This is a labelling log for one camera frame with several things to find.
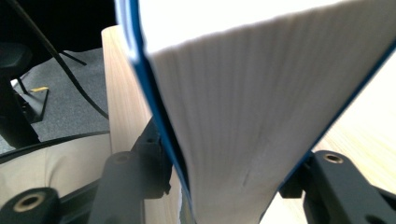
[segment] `black chair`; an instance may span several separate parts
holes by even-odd
[[[40,142],[22,112],[20,102],[26,107],[25,101],[15,94],[10,83],[12,78],[24,74],[31,59],[32,52],[24,45],[0,43],[0,134],[15,148]]]

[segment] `book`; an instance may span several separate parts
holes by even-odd
[[[396,2],[117,2],[196,223],[258,223],[395,47]]]

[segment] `chair base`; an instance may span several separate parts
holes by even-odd
[[[21,104],[22,112],[29,123],[37,123],[43,120],[46,109],[49,89],[40,91],[30,91],[29,94],[23,94],[21,97],[25,103]]]

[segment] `wooden table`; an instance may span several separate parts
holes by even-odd
[[[120,27],[102,32],[106,89],[113,152],[130,150],[151,114],[126,59]],[[373,184],[396,193],[396,57],[383,67],[353,105],[337,120],[314,150],[349,157]],[[172,192],[146,202],[148,223],[177,223],[180,185],[172,176]],[[306,223],[302,200],[278,195],[262,223]]]

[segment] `black cable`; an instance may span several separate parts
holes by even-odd
[[[16,0],[7,0],[9,5],[17,12],[19,16],[28,24],[28,26],[33,30],[33,32],[37,35],[38,39],[41,41],[41,43],[44,45],[44,47],[47,49],[47,51],[52,55],[52,57],[55,58],[56,62],[62,67],[62,69],[66,72],[67,76],[70,78],[76,89],[79,91],[79,93],[84,97],[85,100],[90,103],[93,108],[99,112],[103,117],[108,119],[108,114],[103,111],[92,99],[90,96],[88,96],[87,92],[82,89],[81,85],[79,85],[76,77],[73,75],[72,71],[70,68],[67,66],[67,64],[64,62],[62,57],[59,55],[58,51],[56,51],[55,47],[52,46],[50,41],[44,36],[44,34],[41,32],[41,30],[35,25],[35,22],[32,21],[30,16],[26,13],[26,11],[21,7],[21,5],[16,1]]]

